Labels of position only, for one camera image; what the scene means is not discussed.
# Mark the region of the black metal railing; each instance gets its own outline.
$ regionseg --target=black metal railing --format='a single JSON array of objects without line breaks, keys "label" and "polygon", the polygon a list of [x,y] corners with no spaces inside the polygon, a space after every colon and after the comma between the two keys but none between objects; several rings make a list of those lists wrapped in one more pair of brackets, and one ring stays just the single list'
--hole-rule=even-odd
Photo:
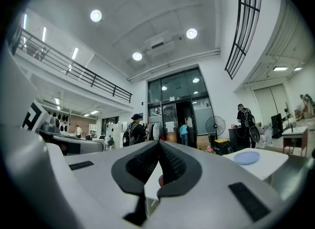
[{"label": "black metal railing", "polygon": [[225,70],[233,79],[243,63],[254,36],[261,0],[238,0],[237,25]]},{"label": "black metal railing", "polygon": [[19,48],[43,64],[81,83],[130,103],[131,93],[86,69],[26,30],[22,31]]}]

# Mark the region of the chair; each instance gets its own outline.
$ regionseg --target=chair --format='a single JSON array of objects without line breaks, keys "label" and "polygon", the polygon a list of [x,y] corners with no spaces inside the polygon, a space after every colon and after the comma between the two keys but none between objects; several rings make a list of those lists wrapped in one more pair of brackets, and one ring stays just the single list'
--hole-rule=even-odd
[{"label": "chair", "polygon": [[108,142],[107,142],[107,146],[108,146],[108,150],[109,150],[109,147],[112,147],[112,150],[113,150],[113,145],[114,145],[114,141],[112,139],[110,139]]}]

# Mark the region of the blue plate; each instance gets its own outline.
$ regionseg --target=blue plate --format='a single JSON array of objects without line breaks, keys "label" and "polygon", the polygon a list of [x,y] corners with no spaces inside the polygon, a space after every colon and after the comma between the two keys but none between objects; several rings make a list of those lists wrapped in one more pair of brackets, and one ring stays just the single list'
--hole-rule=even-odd
[{"label": "blue plate", "polygon": [[253,164],[259,159],[259,153],[254,151],[242,152],[234,157],[234,160],[238,164]]}]

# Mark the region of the pedestal fan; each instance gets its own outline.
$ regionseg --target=pedestal fan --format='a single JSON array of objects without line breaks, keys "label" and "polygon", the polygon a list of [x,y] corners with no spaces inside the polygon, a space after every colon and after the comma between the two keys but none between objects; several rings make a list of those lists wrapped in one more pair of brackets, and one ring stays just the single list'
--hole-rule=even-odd
[{"label": "pedestal fan", "polygon": [[212,116],[206,122],[206,130],[209,134],[215,133],[217,139],[225,130],[225,122],[219,116]]}]

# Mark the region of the person in blue shirt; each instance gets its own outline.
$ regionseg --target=person in blue shirt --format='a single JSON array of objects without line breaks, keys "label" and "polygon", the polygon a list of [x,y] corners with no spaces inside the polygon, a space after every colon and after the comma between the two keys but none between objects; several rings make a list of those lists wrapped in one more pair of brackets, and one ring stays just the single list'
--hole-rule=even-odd
[{"label": "person in blue shirt", "polygon": [[185,124],[180,123],[180,128],[179,128],[179,135],[182,139],[182,144],[185,146],[188,146],[188,132],[187,132],[187,126]]}]

